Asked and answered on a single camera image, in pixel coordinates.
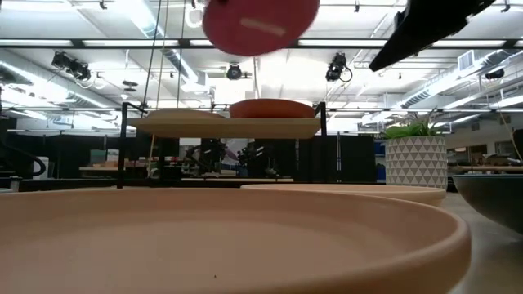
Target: black pot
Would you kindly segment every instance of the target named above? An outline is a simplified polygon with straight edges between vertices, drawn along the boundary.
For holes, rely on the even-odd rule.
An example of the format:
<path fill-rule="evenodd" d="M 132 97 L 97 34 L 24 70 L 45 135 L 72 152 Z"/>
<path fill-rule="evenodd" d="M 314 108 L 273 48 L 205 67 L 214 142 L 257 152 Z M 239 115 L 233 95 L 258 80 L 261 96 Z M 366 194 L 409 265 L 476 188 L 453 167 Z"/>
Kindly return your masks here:
<path fill-rule="evenodd" d="M 480 214 L 523 234 L 523 175 L 453 178 L 458 192 Z"/>

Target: green plant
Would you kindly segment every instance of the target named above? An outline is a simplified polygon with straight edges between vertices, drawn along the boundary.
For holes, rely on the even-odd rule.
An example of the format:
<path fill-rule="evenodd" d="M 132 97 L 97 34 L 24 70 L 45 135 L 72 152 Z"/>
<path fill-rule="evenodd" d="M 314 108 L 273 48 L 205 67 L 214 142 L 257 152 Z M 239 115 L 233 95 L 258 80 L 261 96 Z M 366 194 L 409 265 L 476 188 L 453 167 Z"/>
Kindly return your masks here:
<path fill-rule="evenodd" d="M 409 136 L 437 136 L 438 131 L 434 128 L 434 125 L 431 126 L 430 124 L 433 112 L 434 110 L 423 117 L 413 114 L 407 125 L 387 128 L 384 132 L 385 139 L 398 139 Z"/>

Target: pink disc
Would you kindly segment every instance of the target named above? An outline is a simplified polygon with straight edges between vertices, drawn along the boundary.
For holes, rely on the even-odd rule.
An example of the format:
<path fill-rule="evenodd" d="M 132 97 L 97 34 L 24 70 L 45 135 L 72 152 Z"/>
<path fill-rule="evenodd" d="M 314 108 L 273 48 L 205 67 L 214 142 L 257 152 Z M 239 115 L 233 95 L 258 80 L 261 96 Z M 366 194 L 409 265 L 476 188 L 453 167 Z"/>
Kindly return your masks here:
<path fill-rule="evenodd" d="M 258 56 L 299 38 L 319 6 L 320 0 L 210 0 L 203 31 L 226 53 Z"/>

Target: white geometric planter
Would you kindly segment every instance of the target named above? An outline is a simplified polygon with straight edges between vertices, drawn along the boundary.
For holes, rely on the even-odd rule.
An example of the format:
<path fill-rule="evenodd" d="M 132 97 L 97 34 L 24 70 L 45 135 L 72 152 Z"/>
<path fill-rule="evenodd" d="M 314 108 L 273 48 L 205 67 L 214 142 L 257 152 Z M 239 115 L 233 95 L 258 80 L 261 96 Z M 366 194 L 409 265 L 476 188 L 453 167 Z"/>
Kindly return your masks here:
<path fill-rule="evenodd" d="M 387 184 L 447 189 L 447 148 L 441 136 L 387 140 Z"/>

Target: ceiling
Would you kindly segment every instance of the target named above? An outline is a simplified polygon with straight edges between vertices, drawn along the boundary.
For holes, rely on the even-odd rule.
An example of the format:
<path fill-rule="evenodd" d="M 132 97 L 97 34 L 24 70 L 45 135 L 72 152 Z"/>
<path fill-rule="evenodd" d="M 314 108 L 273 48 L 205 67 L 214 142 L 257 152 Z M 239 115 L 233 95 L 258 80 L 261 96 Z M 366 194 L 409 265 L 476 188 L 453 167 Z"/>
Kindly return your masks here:
<path fill-rule="evenodd" d="M 105 1 L 102 10 L 98 0 L 21 1 L 4 0 L 0 13 L 0 36 L 3 38 L 146 38 L 136 23 L 136 17 L 144 15 L 145 3 L 153 17 L 159 12 L 159 23 L 169 38 L 205 38 L 201 25 L 201 9 L 194 10 L 190 1 L 182 0 L 113 0 Z M 501 12 L 503 1 L 473 17 L 470 24 L 451 38 L 521 38 L 523 36 L 523 0 L 511 0 L 512 9 Z M 388 38 L 393 32 L 395 13 L 405 8 L 406 0 L 360 0 L 360 10 L 355 12 L 353 0 L 322 0 L 313 25 L 304 38 Z M 7 49 L 0 48 L 0 60 Z M 457 65 L 457 58 L 467 50 L 421 51 L 391 67 L 372 73 L 369 62 L 378 50 L 336 48 L 283 49 L 256 59 L 232 56 L 217 49 L 184 49 L 182 59 L 196 73 L 201 73 L 204 88 L 190 87 L 178 74 L 176 66 L 163 57 L 160 50 L 92 50 L 92 49 L 9 49 L 9 53 L 21 56 L 27 63 L 37 65 L 68 81 L 76 82 L 70 75 L 56 72 L 51 66 L 56 51 L 89 64 L 93 78 L 80 82 L 89 93 L 120 104 L 122 94 L 126 100 L 143 101 L 160 107 L 210 106 L 210 97 L 218 103 L 234 103 L 260 97 L 299 100 L 312 104 L 325 100 L 328 107 L 384 107 L 391 97 L 405 97 L 405 93 L 422 87 L 434 77 Z M 343 52 L 349 60 L 353 79 L 347 84 L 326 82 L 327 65 L 337 52 Z M 459 100 L 485 87 L 510 81 L 520 76 L 521 58 L 517 56 L 503 65 L 506 77 L 503 81 L 478 77 L 464 78 L 451 88 L 439 92 L 449 100 Z M 228 81 L 225 71 L 231 62 L 239 63 L 244 72 L 253 73 L 256 65 L 256 82 L 253 78 Z M 128 93 L 122 82 L 138 83 L 136 92 Z M 215 87 L 216 92 L 209 92 Z M 438 101 L 424 107 L 443 107 Z"/>

